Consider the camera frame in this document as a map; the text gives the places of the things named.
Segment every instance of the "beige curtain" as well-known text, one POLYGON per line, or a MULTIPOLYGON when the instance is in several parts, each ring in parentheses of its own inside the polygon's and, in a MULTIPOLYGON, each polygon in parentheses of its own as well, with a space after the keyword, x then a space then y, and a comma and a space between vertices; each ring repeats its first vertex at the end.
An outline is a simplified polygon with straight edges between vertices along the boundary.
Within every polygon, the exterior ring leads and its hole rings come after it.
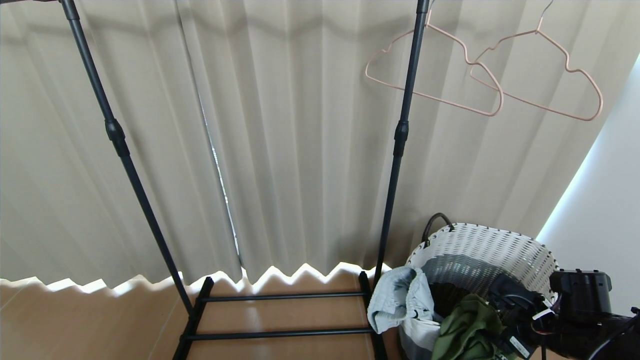
MULTIPOLYGON (((152 205, 188 280, 242 264, 327 273, 374 263, 401 92, 364 78, 411 29, 415 1, 78 1, 93 55, 152 205)), ((539 1, 435 3, 470 55, 534 28, 539 1)), ((537 235, 607 118, 640 51, 640 4, 556 1, 543 29, 596 79, 605 108, 577 122, 508 101, 485 118, 414 98, 387 263, 434 212, 537 235)), ((3 5, 2 277, 166 277, 57 3, 3 5)), ((403 85, 410 37, 371 73, 403 85)), ((505 89, 581 115, 596 97, 539 37, 485 63, 505 89)), ((426 32, 416 89, 489 110, 461 49, 426 32)))

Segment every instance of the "floor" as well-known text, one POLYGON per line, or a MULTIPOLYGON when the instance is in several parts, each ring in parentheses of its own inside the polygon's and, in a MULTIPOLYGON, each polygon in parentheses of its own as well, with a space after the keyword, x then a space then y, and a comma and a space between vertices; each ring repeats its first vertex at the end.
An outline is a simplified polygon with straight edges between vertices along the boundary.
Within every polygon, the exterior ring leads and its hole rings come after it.
MULTIPOLYGON (((191 289, 192 297, 196 288, 191 289)), ((357 289, 357 274, 345 270, 326 284, 310 272, 303 272, 293 284, 271 276, 259 292, 357 289)), ((249 291, 250 286, 240 290, 249 291)), ((237 292, 231 282, 222 280, 212 294, 237 292)), ((106 288, 85 293, 77 286, 51 291, 36 279, 0 281, 0 306, 2 360, 171 359, 187 319, 169 281, 151 285, 144 279, 131 281, 121 295, 106 288)), ((239 332, 363 325, 362 300, 349 297, 209 304, 199 329, 239 332)), ((389 359, 399 360, 397 332, 388 331, 384 337, 389 359)), ((191 347, 189 359, 212 358, 373 359, 373 352, 367 334, 199 341, 191 347)))

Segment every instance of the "light blue denim cloth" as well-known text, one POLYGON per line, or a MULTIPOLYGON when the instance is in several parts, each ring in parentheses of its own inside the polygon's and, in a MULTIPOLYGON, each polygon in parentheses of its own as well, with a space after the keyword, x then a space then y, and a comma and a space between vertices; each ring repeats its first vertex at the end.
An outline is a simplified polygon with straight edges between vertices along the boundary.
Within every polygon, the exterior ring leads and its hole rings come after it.
POLYGON ((433 320, 433 298, 420 268, 401 266, 380 277, 373 291, 367 318, 380 334, 407 318, 433 320))

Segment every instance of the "black metal clothing rack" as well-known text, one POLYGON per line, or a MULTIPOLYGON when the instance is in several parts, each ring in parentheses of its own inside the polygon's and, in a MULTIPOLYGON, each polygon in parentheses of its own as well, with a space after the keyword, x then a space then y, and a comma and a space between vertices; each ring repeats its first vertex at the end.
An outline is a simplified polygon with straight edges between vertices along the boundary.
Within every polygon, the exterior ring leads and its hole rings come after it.
MULTIPOLYGON (((210 277, 207 277, 204 281, 200 294, 195 299, 195 304, 192 305, 185 287, 180 279, 177 267, 173 261, 171 252, 167 247, 163 234, 160 230, 160 226, 157 223, 153 209, 149 204, 144 187, 140 182, 136 167, 131 159, 127 143, 125 142, 125 134, 122 127, 114 118, 109 101, 100 82, 97 69, 93 62, 89 46, 86 38, 84 37, 84 31, 80 23, 80 16, 78 15, 74 0, 60 0, 64 9, 67 20, 71 26, 71 31, 76 40, 84 67, 89 76, 93 92, 100 105, 100 110, 104 115, 104 123, 109 139, 113 143, 116 153, 122 161, 127 176, 131 182, 131 186, 138 198, 140 207, 147 218, 147 222, 154 235, 157 246, 162 254, 164 262, 166 263, 171 277, 178 290, 180 299, 182 300, 184 307, 189 315, 187 324, 184 328, 178 347, 173 355, 174 360, 186 359, 191 344, 194 341, 203 340, 231 340, 231 339, 255 339, 255 338, 281 338, 281 337, 294 337, 294 336, 320 336, 320 335, 347 335, 347 334, 370 334, 372 345, 374 349, 374 355, 376 360, 386 360, 387 353, 385 350, 385 344, 382 337, 376 334, 371 326, 367 327, 354 327, 346 329, 304 329, 293 331, 267 331, 267 332, 238 332, 238 333, 223 333, 223 334, 199 334, 198 324, 202 317, 204 307, 210 302, 231 302, 231 301, 261 301, 261 300, 281 300, 281 299, 312 299, 312 298, 332 298, 332 297, 362 297, 365 310, 369 306, 371 299, 371 288, 369 286, 369 279, 365 272, 361 272, 358 276, 360 281, 360 291, 352 292, 333 292, 333 293, 306 293, 306 294, 286 294, 286 295, 253 295, 253 296, 236 296, 236 297, 211 297, 211 290, 214 282, 210 277)), ((389 232, 389 225, 391 223, 391 214, 394 205, 394 199, 396 197, 396 188, 398 182, 398 175, 400 172, 400 162, 404 154, 404 145, 409 132, 409 109, 411 106, 411 99, 413 94, 413 85, 415 83, 415 74, 418 66, 418 57, 420 54, 420 45, 422 43, 422 36, 424 34, 424 24, 426 14, 429 6, 428 0, 418 0, 418 7, 416 11, 415 19, 415 32, 413 34, 413 42, 411 47, 411 54, 409 58, 409 66, 406 77, 406 86, 404 90, 404 98, 402 104, 402 110, 400 114, 400 120, 396 127, 396 133, 394 136, 394 158, 391 168, 391 176, 389 181, 389 188, 387 193, 387 203, 385 206, 385 214, 382 224, 382 232, 380 236, 380 247, 378 249, 378 261, 376 263, 376 272, 374 275, 374 286, 378 282, 381 275, 382 263, 385 256, 385 248, 387 246, 387 238, 389 232)))

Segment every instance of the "olive green garment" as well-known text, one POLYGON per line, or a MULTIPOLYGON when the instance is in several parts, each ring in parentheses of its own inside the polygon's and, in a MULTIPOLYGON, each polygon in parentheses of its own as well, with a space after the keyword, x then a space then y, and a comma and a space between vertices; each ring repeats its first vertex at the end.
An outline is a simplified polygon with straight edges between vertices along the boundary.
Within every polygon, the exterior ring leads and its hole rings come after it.
POLYGON ((492 360, 501 352, 482 330, 498 335, 503 330, 496 311, 476 294, 469 294, 454 307, 440 326, 432 360, 492 360))

